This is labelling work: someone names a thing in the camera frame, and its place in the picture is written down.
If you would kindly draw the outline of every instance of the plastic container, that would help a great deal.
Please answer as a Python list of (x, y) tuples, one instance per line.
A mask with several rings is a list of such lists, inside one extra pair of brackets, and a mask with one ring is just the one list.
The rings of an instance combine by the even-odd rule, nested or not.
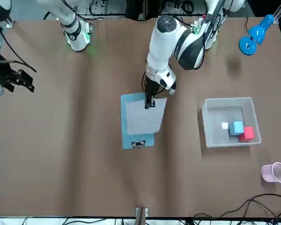
[(267, 182), (281, 183), (281, 163), (276, 162), (269, 165), (264, 165), (261, 168), (261, 175)]
[[(251, 97), (210, 98), (202, 107), (206, 146), (232, 147), (261, 143), (256, 113)], [(254, 128), (255, 138), (240, 142), (238, 136), (230, 136), (228, 129), (223, 129), (222, 123), (242, 121), (244, 126)]]

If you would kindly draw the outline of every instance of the blue cube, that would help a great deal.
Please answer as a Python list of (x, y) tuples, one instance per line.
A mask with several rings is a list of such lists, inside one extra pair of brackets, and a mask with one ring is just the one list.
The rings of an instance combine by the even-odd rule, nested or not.
[(244, 124), (242, 121), (229, 123), (229, 132), (231, 136), (238, 136), (244, 133)]

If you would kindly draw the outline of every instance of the plastic cup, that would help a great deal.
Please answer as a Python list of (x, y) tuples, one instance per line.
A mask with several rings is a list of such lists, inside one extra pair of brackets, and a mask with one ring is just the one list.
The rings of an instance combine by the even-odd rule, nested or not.
[(264, 165), (261, 168), (261, 175), (267, 182), (281, 183), (281, 163), (276, 162), (269, 165)]

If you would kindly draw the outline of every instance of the lamp head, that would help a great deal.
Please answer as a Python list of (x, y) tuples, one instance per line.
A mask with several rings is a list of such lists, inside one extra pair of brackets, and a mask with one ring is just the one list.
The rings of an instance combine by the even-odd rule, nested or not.
[(264, 19), (258, 24), (248, 30), (248, 34), (259, 44), (261, 45), (263, 39), (266, 35), (266, 30), (273, 24), (274, 17), (273, 15), (266, 15)]
[(267, 15), (258, 24), (248, 30), (250, 37), (242, 37), (238, 42), (240, 51), (245, 55), (253, 55), (257, 50), (256, 42), (261, 45), (266, 35), (266, 30), (273, 24), (273, 15)]

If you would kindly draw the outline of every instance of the clipboard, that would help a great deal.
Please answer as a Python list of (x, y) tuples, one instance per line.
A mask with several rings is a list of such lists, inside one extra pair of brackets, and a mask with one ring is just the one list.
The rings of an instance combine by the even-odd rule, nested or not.
[(127, 131), (126, 103), (146, 100), (145, 93), (121, 95), (122, 147), (134, 149), (154, 146), (154, 134), (129, 135)]

